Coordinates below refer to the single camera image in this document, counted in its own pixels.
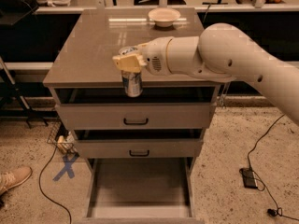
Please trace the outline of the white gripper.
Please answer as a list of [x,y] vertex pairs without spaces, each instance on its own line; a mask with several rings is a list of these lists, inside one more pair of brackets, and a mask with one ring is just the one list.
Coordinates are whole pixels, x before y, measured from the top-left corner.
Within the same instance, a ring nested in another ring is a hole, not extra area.
[[172,36],[168,36],[151,40],[142,48],[143,57],[138,54],[128,54],[114,56],[112,60],[116,67],[124,72],[140,73],[142,68],[147,66],[148,71],[155,76],[170,75],[167,48],[172,39]]

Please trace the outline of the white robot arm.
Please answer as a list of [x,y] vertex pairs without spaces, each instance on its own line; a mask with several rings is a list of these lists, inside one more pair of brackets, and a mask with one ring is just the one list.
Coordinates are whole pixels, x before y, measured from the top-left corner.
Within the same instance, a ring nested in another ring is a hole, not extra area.
[[155,76],[240,80],[299,124],[299,68],[269,54],[230,24],[215,23],[199,36],[158,37],[127,47],[113,62],[118,69],[132,73],[147,69]]

